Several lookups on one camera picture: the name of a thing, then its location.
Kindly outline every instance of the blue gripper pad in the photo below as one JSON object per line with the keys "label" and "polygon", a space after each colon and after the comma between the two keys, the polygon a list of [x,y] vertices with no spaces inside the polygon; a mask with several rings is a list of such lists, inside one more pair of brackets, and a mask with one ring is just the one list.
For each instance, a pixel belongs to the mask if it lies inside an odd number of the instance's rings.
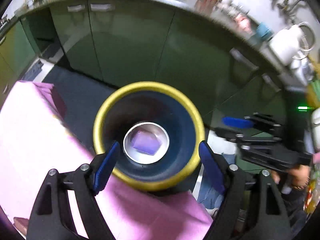
{"label": "blue gripper pad", "polygon": [[[221,172],[220,167],[212,157],[211,152],[212,150],[210,149],[207,142],[202,141],[199,144],[199,156],[204,166],[204,170],[208,174],[208,177],[212,183],[213,188],[216,191],[218,191],[221,195],[224,195],[226,191],[224,186],[224,175]],[[228,166],[228,163],[223,156],[218,156],[218,157],[221,157],[223,161],[226,162],[226,165]]]}
{"label": "blue gripper pad", "polygon": [[106,187],[108,179],[118,160],[120,150],[120,144],[117,141],[114,142],[97,172],[95,173],[93,184],[93,191],[95,194],[98,194],[98,192],[104,190]]}
{"label": "blue gripper pad", "polygon": [[252,128],[254,126],[254,123],[250,120],[241,119],[241,118],[233,118],[233,117],[229,117],[229,116],[222,118],[222,121],[225,125],[237,127],[240,129]]}

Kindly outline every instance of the dark floor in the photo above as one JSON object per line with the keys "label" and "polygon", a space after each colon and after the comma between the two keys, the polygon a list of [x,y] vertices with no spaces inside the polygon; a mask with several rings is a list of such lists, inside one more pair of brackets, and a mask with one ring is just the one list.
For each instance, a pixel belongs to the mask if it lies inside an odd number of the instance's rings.
{"label": "dark floor", "polygon": [[[92,129],[96,114],[102,103],[115,89],[90,79],[84,75],[71,72],[55,66],[46,78],[45,83],[53,83],[66,104],[67,112],[64,121],[71,132],[90,151],[93,150]],[[206,140],[209,130],[205,129]],[[181,191],[193,190],[198,174],[196,170],[177,186],[157,192],[157,195],[167,195]]]}

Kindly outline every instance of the person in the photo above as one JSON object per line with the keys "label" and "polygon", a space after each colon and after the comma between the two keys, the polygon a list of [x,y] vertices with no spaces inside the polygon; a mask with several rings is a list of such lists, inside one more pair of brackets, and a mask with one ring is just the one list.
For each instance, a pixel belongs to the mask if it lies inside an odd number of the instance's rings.
{"label": "person", "polygon": [[[290,192],[281,192],[290,220],[292,238],[300,232],[307,221],[307,214],[303,210],[303,205],[306,198],[306,188],[310,181],[310,170],[309,166],[304,165],[290,169],[288,174],[292,177],[291,190]],[[279,174],[276,171],[271,171],[271,176],[278,184],[280,181]]]}

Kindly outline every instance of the human hand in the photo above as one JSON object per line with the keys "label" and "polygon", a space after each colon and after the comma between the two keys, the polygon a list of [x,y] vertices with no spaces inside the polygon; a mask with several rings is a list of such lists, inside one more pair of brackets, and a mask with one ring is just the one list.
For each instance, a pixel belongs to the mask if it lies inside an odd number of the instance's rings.
{"label": "human hand", "polygon": [[[308,183],[310,175],[310,167],[305,165],[299,165],[295,168],[288,170],[288,174],[292,176],[292,186],[303,187]],[[271,171],[271,176],[276,184],[279,184],[280,176],[276,171]]]}

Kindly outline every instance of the white container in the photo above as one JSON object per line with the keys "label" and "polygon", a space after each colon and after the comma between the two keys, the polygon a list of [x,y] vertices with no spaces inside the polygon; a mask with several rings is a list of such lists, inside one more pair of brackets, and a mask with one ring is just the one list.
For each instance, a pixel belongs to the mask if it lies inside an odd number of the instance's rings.
{"label": "white container", "polygon": [[304,37],[298,25],[279,31],[270,41],[269,46],[285,66],[289,65],[300,51],[300,41]]}
{"label": "white container", "polygon": [[[134,134],[136,129],[142,128],[148,132],[153,133],[157,139],[161,142],[160,148],[154,155],[149,155],[145,153],[141,153],[135,148],[130,146],[131,136]],[[124,136],[123,140],[123,149],[125,154],[133,161],[140,163],[140,164],[151,164],[159,161],[168,151],[170,144],[169,135],[166,130],[160,126],[159,124],[153,122],[141,122],[135,124],[127,134]]]}
{"label": "white container", "polygon": [[320,150],[320,108],[312,113],[313,140],[316,151]]}

